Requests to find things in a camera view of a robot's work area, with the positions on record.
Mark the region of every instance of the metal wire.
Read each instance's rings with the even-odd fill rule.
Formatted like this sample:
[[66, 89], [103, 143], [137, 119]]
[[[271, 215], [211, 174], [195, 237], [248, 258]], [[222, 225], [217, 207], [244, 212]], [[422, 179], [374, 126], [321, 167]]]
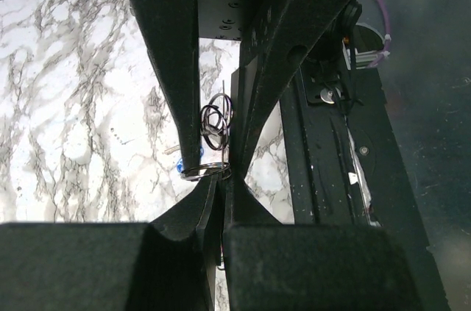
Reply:
[[[215, 105], [216, 100], [222, 99], [222, 111]], [[233, 103], [230, 97], [224, 93], [224, 82], [222, 83], [222, 93], [217, 93], [200, 112], [201, 116], [201, 136], [209, 148], [214, 151], [221, 151], [221, 162], [211, 162], [201, 164], [193, 168], [185, 169], [181, 172], [182, 179], [194, 181], [205, 176], [222, 174], [222, 179], [227, 179], [230, 175], [230, 164], [224, 160], [224, 154], [229, 144], [229, 128], [233, 117]]]

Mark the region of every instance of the dark floor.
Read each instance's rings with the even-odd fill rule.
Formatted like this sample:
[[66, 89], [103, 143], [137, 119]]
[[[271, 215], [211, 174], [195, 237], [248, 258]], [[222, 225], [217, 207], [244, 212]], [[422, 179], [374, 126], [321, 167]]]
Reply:
[[[373, 0], [362, 21], [382, 29]], [[471, 310], [471, 0], [385, 0], [388, 111], [452, 310]]]

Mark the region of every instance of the bolt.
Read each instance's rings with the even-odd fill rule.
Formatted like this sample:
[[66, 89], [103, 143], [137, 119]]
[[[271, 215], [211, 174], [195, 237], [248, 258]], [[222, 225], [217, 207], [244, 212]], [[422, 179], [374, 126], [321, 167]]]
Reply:
[[368, 147], [360, 147], [360, 154], [361, 155], [368, 155], [369, 149]]

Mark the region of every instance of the purple cable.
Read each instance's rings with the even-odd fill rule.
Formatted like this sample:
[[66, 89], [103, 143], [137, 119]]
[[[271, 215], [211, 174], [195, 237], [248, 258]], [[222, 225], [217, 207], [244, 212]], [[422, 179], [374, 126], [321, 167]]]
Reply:
[[391, 46], [391, 21], [389, 20], [389, 14], [388, 14], [388, 10], [386, 9], [386, 4], [384, 3], [384, 0], [375, 0], [375, 1], [381, 10], [381, 14], [383, 15], [384, 32], [386, 33], [386, 36], [384, 38], [383, 50], [378, 52], [378, 57], [376, 57], [376, 60], [371, 62], [366, 68], [374, 68], [378, 66], [378, 64], [384, 60], [385, 58], [384, 54], [389, 52], [389, 48]]

